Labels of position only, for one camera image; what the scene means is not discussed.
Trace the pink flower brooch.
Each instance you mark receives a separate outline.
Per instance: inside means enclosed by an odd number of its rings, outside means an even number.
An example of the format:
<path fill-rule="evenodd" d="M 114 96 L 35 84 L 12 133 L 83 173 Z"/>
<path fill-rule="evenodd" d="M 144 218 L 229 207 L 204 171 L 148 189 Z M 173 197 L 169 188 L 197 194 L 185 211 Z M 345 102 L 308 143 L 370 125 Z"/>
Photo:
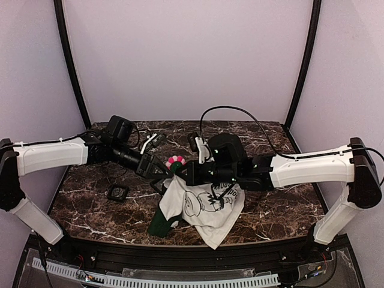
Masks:
<path fill-rule="evenodd" d="M 180 167 L 186 164 L 184 157 L 180 155 L 174 155 L 166 161 L 166 167 L 172 172 L 175 173 Z"/>

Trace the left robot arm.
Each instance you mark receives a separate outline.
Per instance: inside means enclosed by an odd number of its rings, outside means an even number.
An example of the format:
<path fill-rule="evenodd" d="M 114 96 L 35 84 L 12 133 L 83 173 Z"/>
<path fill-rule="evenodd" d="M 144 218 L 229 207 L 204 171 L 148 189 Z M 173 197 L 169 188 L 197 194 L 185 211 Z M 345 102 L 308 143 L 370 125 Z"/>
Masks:
<path fill-rule="evenodd" d="M 22 191 L 21 176 L 56 167 L 110 161 L 145 179 L 171 178 L 172 172 L 158 157 L 129 147 L 133 128 L 133 122 L 113 115 L 105 129 L 88 130 L 67 139 L 34 143 L 2 139 L 1 209 L 16 215 L 48 244 L 56 245 L 62 242 L 64 231 Z"/>

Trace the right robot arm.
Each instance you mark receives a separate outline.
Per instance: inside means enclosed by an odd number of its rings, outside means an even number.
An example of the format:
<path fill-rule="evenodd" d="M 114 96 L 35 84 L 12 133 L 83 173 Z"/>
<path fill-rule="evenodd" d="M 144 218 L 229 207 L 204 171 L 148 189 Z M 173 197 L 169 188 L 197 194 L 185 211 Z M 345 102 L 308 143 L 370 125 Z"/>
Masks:
<path fill-rule="evenodd" d="M 311 245 L 330 244 L 361 210 L 375 207 L 382 199 L 372 150 L 358 137 L 327 151 L 253 157 L 234 134 L 219 134 L 207 142 L 196 137 L 195 141 L 198 159 L 175 171 L 189 186 L 234 183 L 247 191 L 269 191 L 296 184 L 343 182 L 338 200 L 310 229 Z"/>

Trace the white and green garment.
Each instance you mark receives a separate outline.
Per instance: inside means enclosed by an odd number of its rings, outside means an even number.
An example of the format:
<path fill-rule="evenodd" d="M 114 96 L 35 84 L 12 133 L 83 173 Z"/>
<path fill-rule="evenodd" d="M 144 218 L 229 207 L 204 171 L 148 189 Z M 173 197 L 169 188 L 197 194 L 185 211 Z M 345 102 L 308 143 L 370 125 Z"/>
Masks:
<path fill-rule="evenodd" d="M 162 183 L 162 196 L 148 227 L 152 236 L 164 238 L 181 220 L 196 228 L 207 246 L 217 249 L 244 208 L 245 191 L 238 184 L 187 186 L 174 176 Z"/>

